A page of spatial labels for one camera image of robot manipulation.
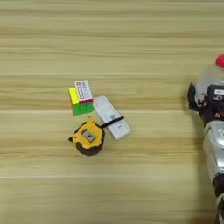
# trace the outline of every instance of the black tape measure strap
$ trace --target black tape measure strap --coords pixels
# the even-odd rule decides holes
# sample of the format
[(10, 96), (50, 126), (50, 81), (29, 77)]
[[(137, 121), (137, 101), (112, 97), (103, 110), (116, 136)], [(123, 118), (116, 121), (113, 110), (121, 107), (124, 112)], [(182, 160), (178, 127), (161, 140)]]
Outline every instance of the black tape measure strap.
[(123, 119), (124, 119), (124, 116), (121, 116), (121, 117), (118, 117), (118, 118), (116, 118), (116, 119), (114, 119), (114, 120), (112, 120), (112, 121), (110, 121), (110, 122), (105, 122), (105, 123), (101, 126), (101, 128), (102, 128), (102, 129), (107, 128), (109, 125), (111, 125), (111, 124), (113, 124), (113, 123), (120, 122), (120, 121), (123, 120)]

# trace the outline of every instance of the wooden floor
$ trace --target wooden floor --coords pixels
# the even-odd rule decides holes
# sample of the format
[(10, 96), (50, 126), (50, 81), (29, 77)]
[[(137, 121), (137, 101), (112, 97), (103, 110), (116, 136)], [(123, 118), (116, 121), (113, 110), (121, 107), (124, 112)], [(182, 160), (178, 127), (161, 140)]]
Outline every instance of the wooden floor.
[[(223, 11), (222, 0), (0, 1), (0, 223), (213, 223), (186, 90), (223, 53)], [(132, 128), (121, 141), (107, 132), (94, 157), (67, 141), (88, 117), (68, 96), (82, 79)]]

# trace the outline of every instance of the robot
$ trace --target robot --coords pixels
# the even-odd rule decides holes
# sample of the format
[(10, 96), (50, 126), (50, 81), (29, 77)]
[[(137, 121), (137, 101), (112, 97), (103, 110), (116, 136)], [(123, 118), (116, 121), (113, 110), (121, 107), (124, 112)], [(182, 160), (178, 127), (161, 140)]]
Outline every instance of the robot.
[(204, 123), (203, 149), (217, 198), (215, 224), (224, 224), (224, 85), (209, 85), (203, 100), (195, 100), (191, 83), (187, 92), (189, 109), (197, 111)]

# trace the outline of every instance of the tape measure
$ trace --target tape measure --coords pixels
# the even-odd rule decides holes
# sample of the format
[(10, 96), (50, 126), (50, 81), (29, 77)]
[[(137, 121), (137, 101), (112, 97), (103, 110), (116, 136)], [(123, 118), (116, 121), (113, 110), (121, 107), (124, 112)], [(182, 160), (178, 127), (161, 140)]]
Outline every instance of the tape measure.
[(104, 128), (121, 121), (123, 118), (123, 116), (118, 117), (100, 126), (90, 116), (68, 140), (76, 144), (76, 148), (81, 154), (93, 156), (102, 149), (105, 137)]

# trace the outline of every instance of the white robot part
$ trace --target white robot part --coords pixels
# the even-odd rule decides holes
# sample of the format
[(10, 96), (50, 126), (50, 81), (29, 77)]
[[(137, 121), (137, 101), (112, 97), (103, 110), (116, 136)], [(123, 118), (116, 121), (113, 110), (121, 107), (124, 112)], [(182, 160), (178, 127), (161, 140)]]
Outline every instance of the white robot part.
[(211, 181), (224, 173), (224, 122), (212, 121), (205, 127), (204, 151)]

